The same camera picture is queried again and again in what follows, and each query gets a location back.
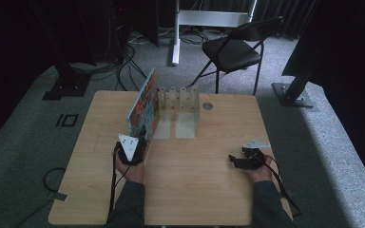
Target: metal stand base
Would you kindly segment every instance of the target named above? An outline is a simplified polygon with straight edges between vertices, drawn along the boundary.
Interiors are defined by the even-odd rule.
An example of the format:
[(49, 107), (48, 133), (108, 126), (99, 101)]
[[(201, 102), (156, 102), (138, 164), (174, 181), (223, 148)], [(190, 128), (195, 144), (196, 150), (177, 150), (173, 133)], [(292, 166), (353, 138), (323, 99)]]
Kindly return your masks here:
[(275, 90), (275, 93), (278, 96), (280, 105), (282, 106), (296, 106), (296, 107), (306, 107), (309, 111), (319, 111), (316, 104), (313, 103), (306, 90), (303, 90), (300, 94), (300, 96), (298, 96), (298, 98), (294, 101), (291, 100), (287, 100), (285, 97), (287, 88), (289, 87), (290, 84), (282, 84), (282, 83), (273, 83), (272, 87)]
[(46, 92), (43, 101), (59, 101), (63, 96), (66, 97), (83, 97), (90, 82), (91, 74), (78, 74), (78, 80), (69, 86), (63, 86), (61, 77), (58, 77), (51, 91)]

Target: black cable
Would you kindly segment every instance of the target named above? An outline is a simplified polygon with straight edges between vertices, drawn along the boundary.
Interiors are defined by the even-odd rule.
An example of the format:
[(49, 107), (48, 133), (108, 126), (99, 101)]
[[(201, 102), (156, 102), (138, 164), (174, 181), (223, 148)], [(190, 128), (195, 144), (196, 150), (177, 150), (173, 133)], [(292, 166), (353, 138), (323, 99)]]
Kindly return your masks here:
[(275, 170), (273, 168), (271, 168), (271, 166), (269, 166), (268, 164), (266, 164), (265, 161), (262, 161), (260, 160), (259, 158), (257, 158), (257, 156), (254, 156), (254, 158), (256, 158), (259, 162), (261, 162), (263, 165), (265, 165), (269, 170), (271, 170), (272, 174), (274, 174), (274, 177), (277, 179), (278, 181), (278, 185), (279, 185), (279, 189), (280, 189), (280, 192), (282, 193), (282, 195), (288, 200), (288, 202), (296, 208), (296, 210), (298, 210), (298, 212), (296, 214), (293, 215), (293, 218), (295, 217), (298, 217), (298, 216), (301, 216), (303, 214), (303, 212), (300, 210), (300, 208), (298, 207), (298, 205), (289, 197), (289, 194), (287, 194), (286, 192), (286, 189), (284, 188), (283, 186), (283, 183), (278, 175), (277, 172), (275, 172)]
[(47, 173), (44, 175), (44, 177), (43, 177), (43, 183), (44, 183), (44, 186), (47, 188), (47, 190), (49, 190), (49, 192), (53, 192), (53, 193), (57, 193), (58, 192), (58, 189), (52, 189), (52, 188), (50, 188), (50, 187), (48, 187), (48, 184), (47, 184), (47, 176), (52, 172), (52, 171), (55, 171), (55, 170), (62, 170), (62, 171), (64, 171), (64, 173), (65, 173), (65, 171), (66, 171), (66, 169), (65, 168), (62, 168), (62, 167), (56, 167), (56, 168), (51, 168), (51, 169), (49, 169), (49, 171), (47, 171)]
[(111, 214), (111, 212), (114, 210), (114, 200), (115, 200), (115, 188), (117, 187), (118, 183), (120, 182), (120, 180), (125, 176), (126, 172), (128, 172), (129, 168), (131, 167), (131, 165), (129, 165), (127, 167), (127, 169), (125, 170), (125, 172), (121, 175), (121, 177), (118, 179), (117, 182), (115, 182), (115, 180), (117, 180), (117, 171), (116, 171), (116, 165), (115, 165), (115, 161), (116, 161), (116, 153), (118, 153), (119, 150), (114, 150), (113, 156), (112, 156), (112, 181), (111, 181), (111, 197), (109, 200), (109, 209), (108, 209), (108, 216), (107, 216), (107, 222), (109, 220), (109, 215)]
[(51, 201), (53, 201), (52, 199), (47, 200), (43, 205), (41, 205), (39, 208), (37, 208), (36, 210), (34, 210), (33, 213), (31, 213), (30, 215), (28, 215), (26, 218), (24, 218), (19, 224), (17, 224), (15, 227), (20, 227), (23, 223), (25, 223), (27, 220), (29, 220), (32, 216), (34, 216), (35, 214), (37, 214), (39, 211), (41, 211), (44, 207), (46, 207)]
[[(52, 172), (52, 171), (56, 171), (56, 170), (63, 170), (64, 172), (66, 171), (65, 168), (62, 167), (56, 167), (56, 168), (52, 168), (49, 169), (49, 171), (46, 172), (46, 174), (43, 177), (43, 184), (44, 187), (49, 190), (49, 192), (53, 192), (53, 193), (57, 193), (58, 189), (52, 189), (50, 187), (48, 187), (47, 184), (47, 176)], [(51, 201), (53, 201), (53, 199), (49, 199), (47, 200), (43, 205), (41, 205), (40, 207), (38, 207), (37, 209), (35, 209), (31, 214), (29, 214), (26, 218), (24, 218), (21, 222), (19, 222), (19, 224), (17, 224), (15, 227), (20, 227), (23, 223), (25, 223), (27, 220), (29, 220), (32, 216), (34, 216), (35, 214), (37, 214), (39, 211), (41, 211), (44, 207), (46, 207)]]

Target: wooden table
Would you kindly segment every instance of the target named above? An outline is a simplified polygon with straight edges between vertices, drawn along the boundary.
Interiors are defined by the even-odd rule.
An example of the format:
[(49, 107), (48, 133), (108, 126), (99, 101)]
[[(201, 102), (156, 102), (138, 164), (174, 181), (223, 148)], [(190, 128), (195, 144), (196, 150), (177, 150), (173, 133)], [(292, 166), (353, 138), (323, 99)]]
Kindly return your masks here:
[[(112, 157), (137, 92), (98, 91), (67, 166), (48, 220), (51, 224), (104, 224), (110, 199)], [(253, 183), (233, 167), (244, 143), (269, 142), (257, 100), (247, 95), (200, 94), (196, 139), (153, 140), (145, 164), (146, 225), (248, 225)], [(272, 155), (271, 148), (263, 153)], [(124, 185), (117, 187), (118, 195)], [(283, 206), (289, 215), (285, 199)]]

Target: gray carpet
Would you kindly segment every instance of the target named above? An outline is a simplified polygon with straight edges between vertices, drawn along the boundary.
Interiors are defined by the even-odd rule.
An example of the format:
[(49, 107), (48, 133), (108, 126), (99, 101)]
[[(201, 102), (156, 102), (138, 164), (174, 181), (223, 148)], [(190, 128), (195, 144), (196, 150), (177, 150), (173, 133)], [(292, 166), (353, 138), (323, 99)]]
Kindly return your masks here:
[[(217, 32), (207, 34), (211, 38), (220, 36)], [(296, 43), (285, 38), (266, 41), (256, 96), (285, 186), (303, 210), (295, 223), (298, 227), (365, 227), (365, 168), (323, 89), (310, 83), (306, 86), (319, 109), (310, 112), (280, 106), (271, 87), (272, 83), (293, 80), (280, 75)], [(132, 46), (136, 49), (133, 60), (143, 72), (158, 69), (159, 86), (187, 86), (207, 62), (199, 45), (182, 43), (180, 64), (173, 67), (170, 39), (162, 39), (159, 48), (151, 44)], [(140, 86), (144, 78), (136, 68), (131, 71), (135, 84)], [(135, 90), (127, 72), (125, 67), (122, 83), (128, 90)], [(256, 67), (249, 67), (222, 75), (220, 93), (252, 94), (255, 72)], [(0, 227), (16, 227), (39, 207), (41, 210), (20, 227), (50, 227), (52, 204), (46, 199), (43, 177), (51, 168), (67, 167), (94, 93), (114, 90), (117, 85), (115, 74), (95, 74), (84, 97), (42, 101), (56, 78), (54, 67), (43, 73), (0, 130)], [(213, 93), (214, 80), (214, 76), (199, 79), (200, 91)], [(57, 126), (61, 115), (76, 114), (74, 126)], [(49, 186), (57, 188), (61, 178), (61, 171), (52, 172)]]

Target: chair leg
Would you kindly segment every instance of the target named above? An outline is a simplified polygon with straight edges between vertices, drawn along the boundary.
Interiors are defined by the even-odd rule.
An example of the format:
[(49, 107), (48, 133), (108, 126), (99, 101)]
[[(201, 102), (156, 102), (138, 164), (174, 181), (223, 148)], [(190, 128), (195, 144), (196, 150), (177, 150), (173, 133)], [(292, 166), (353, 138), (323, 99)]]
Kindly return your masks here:
[(219, 93), (219, 68), (216, 69), (216, 91), (215, 93), (218, 94)]
[(260, 65), (261, 65), (262, 61), (259, 62), (259, 66), (257, 69), (257, 77), (256, 77), (256, 83), (254, 84), (254, 92), (253, 92), (253, 96), (256, 95), (257, 92), (257, 86), (258, 86), (258, 80), (259, 80), (259, 72), (260, 72)]
[(212, 63), (212, 61), (209, 60), (209, 62), (206, 64), (206, 66), (201, 70), (201, 73), (198, 74), (198, 76), (195, 78), (195, 80), (191, 83), (191, 86), (194, 85), (198, 79), (200, 79), (201, 77), (205, 76), (205, 75), (202, 75), (206, 69), (209, 67), (209, 65)]

